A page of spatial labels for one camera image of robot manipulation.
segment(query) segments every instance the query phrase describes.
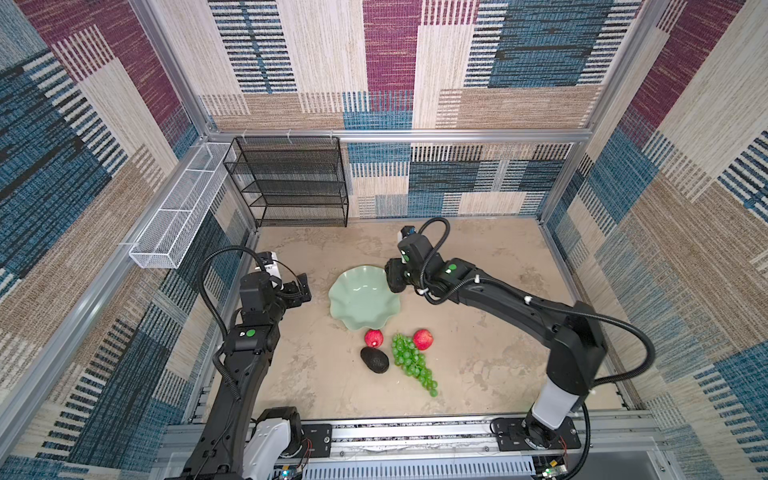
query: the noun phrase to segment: avocado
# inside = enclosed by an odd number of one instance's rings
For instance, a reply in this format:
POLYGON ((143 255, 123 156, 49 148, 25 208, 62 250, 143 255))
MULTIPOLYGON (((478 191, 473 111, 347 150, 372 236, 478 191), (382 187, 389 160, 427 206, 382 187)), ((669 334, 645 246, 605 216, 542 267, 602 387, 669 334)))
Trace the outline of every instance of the avocado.
POLYGON ((360 350, 360 358, 376 373, 384 373, 389 368, 389 357, 386 353, 371 346, 360 350))

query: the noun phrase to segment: grape bunch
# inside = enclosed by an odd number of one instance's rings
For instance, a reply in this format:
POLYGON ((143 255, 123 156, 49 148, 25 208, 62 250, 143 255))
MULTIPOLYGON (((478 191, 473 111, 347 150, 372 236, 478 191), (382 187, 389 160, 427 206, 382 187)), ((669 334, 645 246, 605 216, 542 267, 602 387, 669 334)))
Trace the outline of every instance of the grape bunch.
POLYGON ((412 339, 396 333, 392 339, 392 356, 395 365, 402 368, 407 376, 417 379, 429 390, 429 395, 437 396, 437 382, 432 379, 432 370, 427 368, 426 357, 416 348, 412 339))

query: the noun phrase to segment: red wire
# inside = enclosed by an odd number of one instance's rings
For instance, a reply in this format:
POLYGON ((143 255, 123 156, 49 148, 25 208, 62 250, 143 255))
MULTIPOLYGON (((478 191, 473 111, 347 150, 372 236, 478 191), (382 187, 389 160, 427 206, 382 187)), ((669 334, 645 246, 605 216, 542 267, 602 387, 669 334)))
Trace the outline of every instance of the red wire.
POLYGON ((560 437, 560 445, 563 445, 563 464, 565 465, 565 469, 568 469, 568 447, 565 445, 565 440, 563 440, 562 437, 560 437))

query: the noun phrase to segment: red apple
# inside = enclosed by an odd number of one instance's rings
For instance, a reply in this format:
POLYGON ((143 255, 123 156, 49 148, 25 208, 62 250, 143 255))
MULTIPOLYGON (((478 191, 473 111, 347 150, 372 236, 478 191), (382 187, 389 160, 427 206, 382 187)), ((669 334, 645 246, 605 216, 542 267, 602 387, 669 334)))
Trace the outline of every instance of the red apple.
POLYGON ((435 339, 432 338, 432 334, 427 329, 421 329, 413 334, 413 343, 419 350, 426 350, 432 345, 435 339))
POLYGON ((384 343, 384 335, 381 330, 368 330, 366 333, 366 345, 379 348, 384 343))

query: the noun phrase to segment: aluminum rail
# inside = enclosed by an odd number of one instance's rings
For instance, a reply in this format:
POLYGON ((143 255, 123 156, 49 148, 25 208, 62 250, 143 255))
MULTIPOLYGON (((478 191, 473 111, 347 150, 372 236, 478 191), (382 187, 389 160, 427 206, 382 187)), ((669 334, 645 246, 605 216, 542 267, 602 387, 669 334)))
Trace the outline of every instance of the aluminum rail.
POLYGON ((346 143, 361 142, 546 142, 571 143, 588 141, 592 132, 587 128, 528 128, 495 130, 242 130, 211 132, 210 141, 232 141, 235 137, 338 137, 346 143))

